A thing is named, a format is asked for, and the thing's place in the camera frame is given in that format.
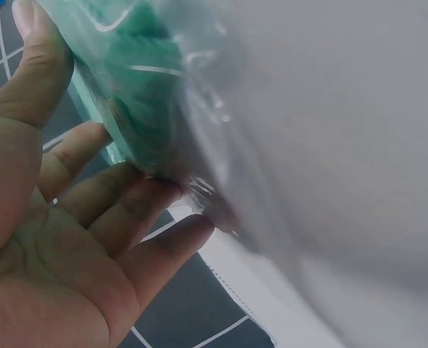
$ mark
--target hand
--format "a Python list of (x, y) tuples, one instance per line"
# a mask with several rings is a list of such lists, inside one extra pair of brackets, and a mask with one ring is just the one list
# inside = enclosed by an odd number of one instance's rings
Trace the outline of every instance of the hand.
[(51, 206), (109, 139), (86, 123), (42, 159), (41, 129), (73, 61), (37, 3), (13, 11), (25, 50), (0, 90), (0, 347), (116, 347), (213, 227), (190, 217), (139, 244), (181, 191), (127, 164)]

